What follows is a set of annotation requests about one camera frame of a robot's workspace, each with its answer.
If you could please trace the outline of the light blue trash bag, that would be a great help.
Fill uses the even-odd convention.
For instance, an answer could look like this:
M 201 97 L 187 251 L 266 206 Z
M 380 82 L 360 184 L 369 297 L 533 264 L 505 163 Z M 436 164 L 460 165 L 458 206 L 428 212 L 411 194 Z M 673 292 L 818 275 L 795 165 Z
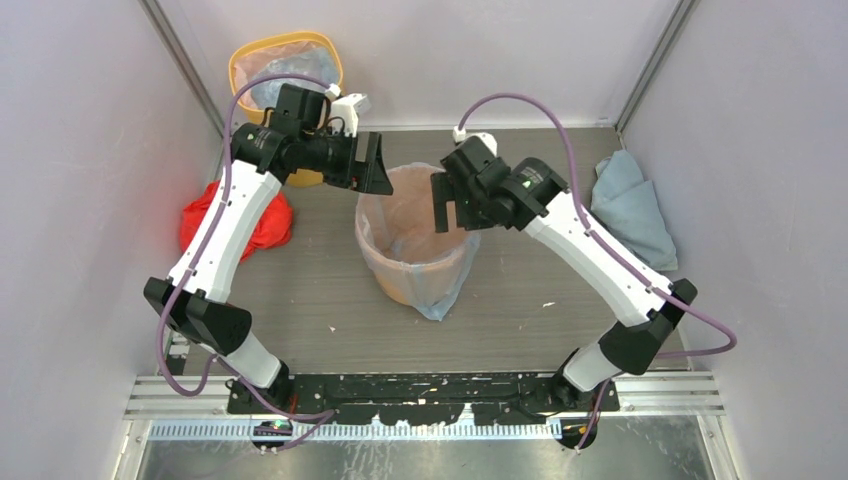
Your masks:
M 412 308 L 431 321 L 448 316 L 481 243 L 479 233 L 456 226 L 435 232 L 430 176 L 439 171 L 420 162 L 391 168 L 394 193 L 361 194 L 354 213 L 355 237 L 373 275 L 378 266 L 411 264 L 423 299 Z

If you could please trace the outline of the orange round trash bin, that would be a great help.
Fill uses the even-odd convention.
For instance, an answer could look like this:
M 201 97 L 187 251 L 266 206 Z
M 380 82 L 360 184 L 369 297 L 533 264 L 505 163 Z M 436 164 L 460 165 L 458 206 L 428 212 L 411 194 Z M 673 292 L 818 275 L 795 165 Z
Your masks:
M 378 266 L 376 281 L 383 292 L 397 303 L 418 308 L 423 305 L 417 271 L 411 264 Z

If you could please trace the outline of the yellow mesh trash bin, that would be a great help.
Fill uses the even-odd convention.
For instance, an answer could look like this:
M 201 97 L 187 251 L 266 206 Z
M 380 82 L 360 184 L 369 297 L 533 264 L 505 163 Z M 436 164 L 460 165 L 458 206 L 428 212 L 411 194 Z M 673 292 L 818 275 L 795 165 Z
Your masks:
M 260 71 L 272 61 L 305 54 L 315 48 L 323 48 L 329 59 L 332 60 L 331 78 L 323 81 L 335 83 L 340 88 L 344 88 L 342 61 L 332 41 L 321 33 L 296 31 L 257 40 L 236 50 L 229 60 L 228 67 L 229 84 L 232 92 L 236 93 L 249 80 L 259 75 Z M 245 93 L 239 100 L 240 108 L 251 123 L 262 121 L 264 107 L 259 108 L 258 105 L 250 92 Z M 321 183 L 322 176 L 308 170 L 298 170 L 290 175 L 287 180 L 287 185 L 299 188 L 313 187 Z

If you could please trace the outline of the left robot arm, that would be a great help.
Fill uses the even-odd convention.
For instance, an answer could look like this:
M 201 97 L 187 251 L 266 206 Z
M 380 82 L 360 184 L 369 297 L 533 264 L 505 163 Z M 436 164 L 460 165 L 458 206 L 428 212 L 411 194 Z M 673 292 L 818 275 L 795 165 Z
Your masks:
M 253 400 L 269 413 L 290 403 L 288 368 L 253 333 L 251 314 L 229 303 L 231 284 L 263 213 L 297 171 L 344 190 L 392 194 L 379 133 L 368 133 L 365 157 L 356 158 L 359 117 L 368 107 L 366 95 L 343 94 L 335 84 L 282 84 L 266 120 L 227 134 L 211 205 L 169 274 L 149 278 L 144 288 L 160 316 L 157 345 L 171 329 L 203 347 L 254 386 Z

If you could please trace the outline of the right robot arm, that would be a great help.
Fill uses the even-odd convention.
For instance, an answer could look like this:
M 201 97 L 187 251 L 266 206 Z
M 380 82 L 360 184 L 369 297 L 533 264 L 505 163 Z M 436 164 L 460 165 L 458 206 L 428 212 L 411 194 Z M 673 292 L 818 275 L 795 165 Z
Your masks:
M 557 372 L 555 396 L 582 409 L 604 380 L 641 375 L 697 297 L 687 279 L 671 281 L 642 263 L 582 207 L 567 182 L 545 162 L 526 158 L 510 168 L 488 133 L 459 134 L 455 149 L 431 177 L 435 229 L 514 228 L 562 258 L 611 308 L 615 322 L 598 340 L 577 349 Z

